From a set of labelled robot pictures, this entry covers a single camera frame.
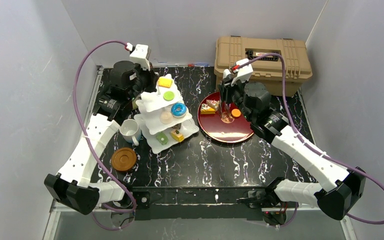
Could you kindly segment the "orange round cookie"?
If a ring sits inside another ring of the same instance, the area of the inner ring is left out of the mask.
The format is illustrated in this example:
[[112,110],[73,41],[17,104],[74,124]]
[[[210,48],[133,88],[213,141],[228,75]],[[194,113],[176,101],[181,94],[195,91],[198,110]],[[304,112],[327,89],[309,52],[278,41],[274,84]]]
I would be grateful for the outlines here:
[[239,118],[242,115],[241,111],[237,108],[231,110],[230,113],[234,118]]

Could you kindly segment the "orange rectangular biscuit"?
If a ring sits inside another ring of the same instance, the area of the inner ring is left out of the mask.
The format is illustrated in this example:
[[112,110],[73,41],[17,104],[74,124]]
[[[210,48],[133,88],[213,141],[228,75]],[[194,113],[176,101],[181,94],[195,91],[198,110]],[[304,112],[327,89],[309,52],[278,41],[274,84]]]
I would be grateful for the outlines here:
[[160,77],[157,81],[157,85],[162,88],[170,88],[173,84],[173,80],[168,77]]

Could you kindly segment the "green round cookie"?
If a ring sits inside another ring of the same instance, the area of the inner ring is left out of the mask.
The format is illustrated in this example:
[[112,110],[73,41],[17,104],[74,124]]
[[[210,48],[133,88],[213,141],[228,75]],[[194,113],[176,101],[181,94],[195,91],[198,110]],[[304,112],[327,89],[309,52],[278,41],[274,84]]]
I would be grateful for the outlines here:
[[176,94],[173,91],[166,91],[163,94],[163,99],[165,101],[172,101],[175,98]]

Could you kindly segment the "yellow triangular cake slice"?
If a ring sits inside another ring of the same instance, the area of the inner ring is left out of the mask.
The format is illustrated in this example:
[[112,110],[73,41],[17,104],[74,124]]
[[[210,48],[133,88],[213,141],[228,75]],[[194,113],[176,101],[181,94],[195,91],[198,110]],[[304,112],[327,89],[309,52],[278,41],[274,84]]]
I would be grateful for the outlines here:
[[216,113],[216,110],[212,107],[210,107],[208,104],[203,103],[200,106],[200,114],[201,115],[213,115]]

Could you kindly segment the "beige round macaron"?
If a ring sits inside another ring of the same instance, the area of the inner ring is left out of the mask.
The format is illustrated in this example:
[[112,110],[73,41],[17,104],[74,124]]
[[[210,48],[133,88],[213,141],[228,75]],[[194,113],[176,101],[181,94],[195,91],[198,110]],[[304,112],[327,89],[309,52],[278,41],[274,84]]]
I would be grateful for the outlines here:
[[161,123],[165,124],[165,125],[168,125],[170,124],[172,121],[173,121],[173,115],[171,112],[169,111],[163,111],[160,116],[159,116],[159,120]]

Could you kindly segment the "white three-tier cake stand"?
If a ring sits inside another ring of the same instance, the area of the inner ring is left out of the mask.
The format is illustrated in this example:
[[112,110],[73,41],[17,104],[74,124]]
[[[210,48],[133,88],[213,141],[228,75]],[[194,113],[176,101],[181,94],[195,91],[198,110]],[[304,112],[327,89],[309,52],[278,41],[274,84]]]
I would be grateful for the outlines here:
[[154,92],[143,92],[134,116],[154,154],[183,142],[199,131],[171,74],[158,78]]

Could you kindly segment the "blue frosted donut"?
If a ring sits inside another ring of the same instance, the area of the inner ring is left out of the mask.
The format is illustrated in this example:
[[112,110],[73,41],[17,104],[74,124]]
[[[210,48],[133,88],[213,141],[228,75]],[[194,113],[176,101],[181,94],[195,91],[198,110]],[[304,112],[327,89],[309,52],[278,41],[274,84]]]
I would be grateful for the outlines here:
[[187,113],[187,107],[182,102],[177,102],[172,105],[171,114],[174,118],[182,118]]

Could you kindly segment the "chocolate swirl roll cake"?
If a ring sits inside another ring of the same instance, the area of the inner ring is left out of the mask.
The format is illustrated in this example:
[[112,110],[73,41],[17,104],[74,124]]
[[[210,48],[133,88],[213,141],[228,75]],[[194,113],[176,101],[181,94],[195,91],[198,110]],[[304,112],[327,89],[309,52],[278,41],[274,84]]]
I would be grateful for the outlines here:
[[180,130],[182,128],[182,124],[181,123],[178,123],[174,126],[171,127],[172,129],[175,129],[175,130]]

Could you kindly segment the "green swirl roll cake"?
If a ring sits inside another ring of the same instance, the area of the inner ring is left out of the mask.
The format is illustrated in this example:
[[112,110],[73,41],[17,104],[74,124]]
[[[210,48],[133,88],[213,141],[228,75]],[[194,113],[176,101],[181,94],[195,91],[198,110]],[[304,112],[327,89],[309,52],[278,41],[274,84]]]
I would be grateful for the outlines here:
[[155,135],[156,140],[161,144],[161,145],[166,145],[169,142],[169,139],[167,135],[164,132],[158,132]]

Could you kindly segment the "silver metal tongs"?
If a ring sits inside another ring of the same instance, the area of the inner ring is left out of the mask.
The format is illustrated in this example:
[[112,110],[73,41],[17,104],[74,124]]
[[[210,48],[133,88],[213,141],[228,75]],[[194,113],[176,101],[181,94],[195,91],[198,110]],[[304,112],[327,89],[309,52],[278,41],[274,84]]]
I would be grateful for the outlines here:
[[224,103],[222,100],[220,100],[220,105],[218,109],[219,117],[221,118],[223,113],[231,114],[230,111],[230,104]]

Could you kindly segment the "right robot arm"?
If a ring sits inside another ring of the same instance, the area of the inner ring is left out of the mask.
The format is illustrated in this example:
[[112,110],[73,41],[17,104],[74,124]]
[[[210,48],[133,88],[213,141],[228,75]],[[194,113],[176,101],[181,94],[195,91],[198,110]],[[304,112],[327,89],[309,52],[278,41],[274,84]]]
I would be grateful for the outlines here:
[[271,94],[260,82],[223,80],[218,84],[220,106],[234,104],[250,123],[250,129],[306,169],[316,183],[298,182],[278,177],[265,189],[261,200],[266,203],[296,202],[318,207],[328,217],[342,220],[361,198],[366,178],[361,168],[349,170],[328,161],[327,155],[312,151],[300,141],[282,113],[271,107]]

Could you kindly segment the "brown round cookie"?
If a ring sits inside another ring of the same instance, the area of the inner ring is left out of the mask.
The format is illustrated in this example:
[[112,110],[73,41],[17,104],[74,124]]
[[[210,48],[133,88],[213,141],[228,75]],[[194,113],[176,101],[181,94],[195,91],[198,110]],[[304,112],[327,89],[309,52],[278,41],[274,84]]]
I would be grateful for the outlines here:
[[223,112],[220,119],[226,124],[231,124],[235,120],[235,118],[227,112]]

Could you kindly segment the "red round tray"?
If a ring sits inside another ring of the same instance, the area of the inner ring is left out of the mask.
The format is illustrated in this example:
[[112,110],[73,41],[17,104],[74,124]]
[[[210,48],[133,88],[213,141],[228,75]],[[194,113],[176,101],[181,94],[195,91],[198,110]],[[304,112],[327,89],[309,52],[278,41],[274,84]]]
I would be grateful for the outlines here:
[[[254,135],[254,131],[251,130],[251,124],[241,114],[240,117],[234,118],[233,123],[224,123],[219,116],[219,110],[215,114],[200,114],[200,108],[202,104],[206,104],[206,100],[219,100],[220,93],[214,92],[206,96],[200,103],[197,111],[197,121],[201,130],[212,140],[227,143],[236,144],[248,140]],[[230,112],[238,107],[231,103]]]

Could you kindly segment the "white mug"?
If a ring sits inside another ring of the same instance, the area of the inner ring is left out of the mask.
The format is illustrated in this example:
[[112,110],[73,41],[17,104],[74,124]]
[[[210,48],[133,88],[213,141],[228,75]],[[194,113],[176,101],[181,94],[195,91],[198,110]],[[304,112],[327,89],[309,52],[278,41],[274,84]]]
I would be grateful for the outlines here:
[[139,145],[139,141],[142,137],[142,131],[136,120],[126,119],[123,121],[119,128],[119,132],[126,142],[133,144],[134,146]]

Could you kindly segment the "tan plastic toolbox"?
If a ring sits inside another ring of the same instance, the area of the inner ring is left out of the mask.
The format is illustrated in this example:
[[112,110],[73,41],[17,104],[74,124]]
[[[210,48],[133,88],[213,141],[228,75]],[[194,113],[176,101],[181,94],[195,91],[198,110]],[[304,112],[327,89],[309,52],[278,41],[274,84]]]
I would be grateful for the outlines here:
[[[216,41],[214,74],[216,84],[222,82],[223,71],[238,65],[243,59],[253,60],[266,53],[280,54],[285,60],[285,95],[292,97],[312,76],[306,43],[280,38],[262,39],[242,36],[222,36]],[[250,81],[261,82],[273,96],[282,95],[282,65],[277,56],[267,56],[251,64]]]

